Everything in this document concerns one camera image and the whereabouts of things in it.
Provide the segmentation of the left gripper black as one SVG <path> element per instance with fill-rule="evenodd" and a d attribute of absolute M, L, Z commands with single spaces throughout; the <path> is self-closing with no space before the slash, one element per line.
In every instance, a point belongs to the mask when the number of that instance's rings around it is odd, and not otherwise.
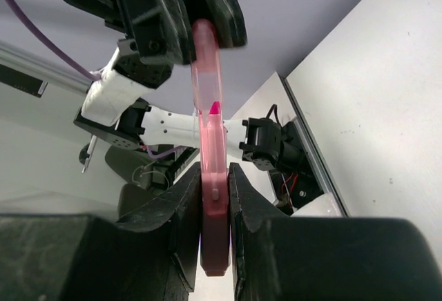
<path fill-rule="evenodd" d="M 123 56 L 136 55 L 148 65 L 189 65 L 193 61 L 191 25 L 183 0 L 63 0 L 104 20 L 126 37 Z"/>

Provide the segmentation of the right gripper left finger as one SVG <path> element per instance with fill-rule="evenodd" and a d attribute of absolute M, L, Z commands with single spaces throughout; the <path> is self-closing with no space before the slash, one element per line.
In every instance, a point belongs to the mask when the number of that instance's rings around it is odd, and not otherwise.
<path fill-rule="evenodd" d="M 187 300 L 200 238 L 200 167 L 111 222 L 1 216 L 2 300 Z"/>

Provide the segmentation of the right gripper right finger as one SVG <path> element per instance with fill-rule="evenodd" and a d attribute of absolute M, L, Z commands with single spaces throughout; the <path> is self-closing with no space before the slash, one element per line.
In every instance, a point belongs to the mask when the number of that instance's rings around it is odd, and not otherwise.
<path fill-rule="evenodd" d="M 421 232 L 391 218 L 289 217 L 229 167 L 236 300 L 433 300 Z"/>

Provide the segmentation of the pink highlighter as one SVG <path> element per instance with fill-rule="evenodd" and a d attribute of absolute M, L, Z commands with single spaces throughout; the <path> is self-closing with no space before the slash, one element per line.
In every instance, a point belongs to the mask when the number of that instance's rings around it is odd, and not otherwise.
<path fill-rule="evenodd" d="M 221 103 L 200 113 L 202 190 L 201 266 L 208 277 L 223 276 L 229 266 L 229 190 L 226 130 Z"/>

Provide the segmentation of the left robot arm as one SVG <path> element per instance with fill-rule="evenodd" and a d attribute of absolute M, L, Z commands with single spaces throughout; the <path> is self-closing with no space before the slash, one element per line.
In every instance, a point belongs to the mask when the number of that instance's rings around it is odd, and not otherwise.
<path fill-rule="evenodd" d="M 202 148 L 208 163 L 222 155 L 282 171 L 288 146 L 268 117 L 222 118 L 222 49 L 247 44 L 238 0 L 64 0 L 104 20 L 124 35 L 108 64 L 96 74 L 74 123 L 113 146 L 140 151 L 168 144 Z M 150 105 L 175 66 L 190 66 L 197 115 Z"/>

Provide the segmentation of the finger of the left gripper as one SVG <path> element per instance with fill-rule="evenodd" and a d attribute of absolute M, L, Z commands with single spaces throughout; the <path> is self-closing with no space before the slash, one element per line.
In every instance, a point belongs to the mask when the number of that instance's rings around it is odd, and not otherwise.
<path fill-rule="evenodd" d="M 241 48 L 247 44 L 244 15 L 238 0 L 204 0 L 209 9 L 221 48 Z"/>

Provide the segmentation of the clear pink highlighter cap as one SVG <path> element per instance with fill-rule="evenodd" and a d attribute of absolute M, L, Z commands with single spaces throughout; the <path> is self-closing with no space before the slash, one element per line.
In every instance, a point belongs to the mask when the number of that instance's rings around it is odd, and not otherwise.
<path fill-rule="evenodd" d="M 204 118 L 218 114 L 222 105 L 222 77 L 218 39 L 213 24 L 198 19 L 192 27 L 196 60 L 191 63 L 193 99 Z"/>

